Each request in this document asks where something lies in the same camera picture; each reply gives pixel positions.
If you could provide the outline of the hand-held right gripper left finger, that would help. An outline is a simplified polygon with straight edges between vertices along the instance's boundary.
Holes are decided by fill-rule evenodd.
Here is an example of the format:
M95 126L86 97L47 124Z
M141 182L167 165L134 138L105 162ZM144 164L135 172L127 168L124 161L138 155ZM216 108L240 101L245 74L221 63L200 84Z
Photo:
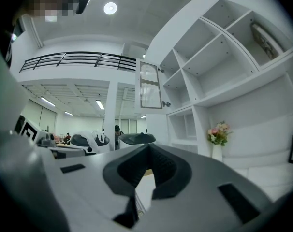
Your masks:
M47 177L69 230L149 232L149 214L139 220L135 201L148 153L148 145L60 160L48 153Z

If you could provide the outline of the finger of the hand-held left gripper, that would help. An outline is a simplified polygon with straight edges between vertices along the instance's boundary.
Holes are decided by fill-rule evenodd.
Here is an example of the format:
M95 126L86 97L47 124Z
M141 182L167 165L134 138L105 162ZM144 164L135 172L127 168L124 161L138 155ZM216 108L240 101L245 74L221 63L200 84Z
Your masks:
M66 147L48 147L55 159L66 159L85 156L83 149L66 148Z

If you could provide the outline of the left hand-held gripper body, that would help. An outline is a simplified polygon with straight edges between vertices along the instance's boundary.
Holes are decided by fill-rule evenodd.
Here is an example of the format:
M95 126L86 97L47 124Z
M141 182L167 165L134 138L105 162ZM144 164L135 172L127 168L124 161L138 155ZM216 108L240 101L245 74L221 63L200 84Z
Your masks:
M36 123L26 119L22 115L20 115L15 126L15 131L19 135L28 137L36 145L40 147L55 147L54 135L48 129L49 127L46 130L40 128Z

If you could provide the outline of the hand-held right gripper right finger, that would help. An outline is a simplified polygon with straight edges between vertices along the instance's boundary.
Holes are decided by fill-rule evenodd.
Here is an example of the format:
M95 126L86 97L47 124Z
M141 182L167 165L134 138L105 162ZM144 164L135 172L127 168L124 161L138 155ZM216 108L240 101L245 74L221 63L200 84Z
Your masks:
M144 232L255 232L273 203L222 162L163 145L149 147L156 188Z

